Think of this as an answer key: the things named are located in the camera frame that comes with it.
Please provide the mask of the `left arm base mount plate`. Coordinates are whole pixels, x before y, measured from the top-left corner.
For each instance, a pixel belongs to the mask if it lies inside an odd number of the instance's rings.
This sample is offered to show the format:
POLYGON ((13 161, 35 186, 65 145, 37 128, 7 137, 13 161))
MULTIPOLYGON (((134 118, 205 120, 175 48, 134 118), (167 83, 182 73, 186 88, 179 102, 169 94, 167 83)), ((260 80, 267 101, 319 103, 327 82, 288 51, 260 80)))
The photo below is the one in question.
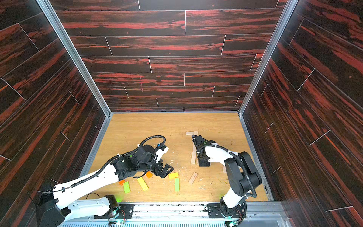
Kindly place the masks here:
POLYGON ((94 219, 108 219, 108 220, 126 220, 131 219, 133 215, 134 204, 119 203, 119 207, 111 208, 103 216, 94 216, 94 219))

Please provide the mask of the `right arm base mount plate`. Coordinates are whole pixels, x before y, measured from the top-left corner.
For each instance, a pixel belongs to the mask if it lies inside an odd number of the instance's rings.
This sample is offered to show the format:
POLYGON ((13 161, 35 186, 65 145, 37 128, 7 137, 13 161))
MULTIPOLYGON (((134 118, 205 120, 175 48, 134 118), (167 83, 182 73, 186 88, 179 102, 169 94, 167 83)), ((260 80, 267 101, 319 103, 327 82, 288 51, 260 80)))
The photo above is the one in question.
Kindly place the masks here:
POLYGON ((205 211, 209 218, 246 218, 244 204, 228 208, 224 203, 208 203, 205 211))

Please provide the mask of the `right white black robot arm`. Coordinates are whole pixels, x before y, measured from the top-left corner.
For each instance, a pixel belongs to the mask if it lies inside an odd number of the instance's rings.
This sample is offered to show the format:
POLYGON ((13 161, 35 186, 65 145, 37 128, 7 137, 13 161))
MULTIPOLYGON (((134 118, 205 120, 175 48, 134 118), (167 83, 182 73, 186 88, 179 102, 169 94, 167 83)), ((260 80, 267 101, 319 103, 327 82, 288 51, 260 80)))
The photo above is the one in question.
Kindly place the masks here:
POLYGON ((256 198, 256 188, 262 184, 262 177, 249 153, 232 152, 200 135, 192 135, 192 141, 197 149, 200 167, 207 167, 216 162, 226 168, 230 189, 220 199, 218 210, 226 218, 240 213, 240 219, 244 219, 247 210, 246 200, 250 197, 256 198))

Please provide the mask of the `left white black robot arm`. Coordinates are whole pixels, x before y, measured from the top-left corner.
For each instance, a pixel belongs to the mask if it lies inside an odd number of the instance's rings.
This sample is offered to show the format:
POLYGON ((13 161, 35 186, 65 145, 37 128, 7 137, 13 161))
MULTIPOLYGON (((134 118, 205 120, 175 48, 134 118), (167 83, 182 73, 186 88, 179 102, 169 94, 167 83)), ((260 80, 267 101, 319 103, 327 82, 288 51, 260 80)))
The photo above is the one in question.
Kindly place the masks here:
POLYGON ((78 179, 57 184, 49 192, 43 192, 36 208, 37 224, 40 227, 58 227, 63 222, 86 216, 104 216, 117 211, 119 204, 113 195, 98 199, 81 200, 93 191, 129 177, 138 172, 153 172, 165 178, 173 167, 162 163, 168 151, 164 142, 152 147, 143 140, 134 150, 110 158, 99 169, 78 179))

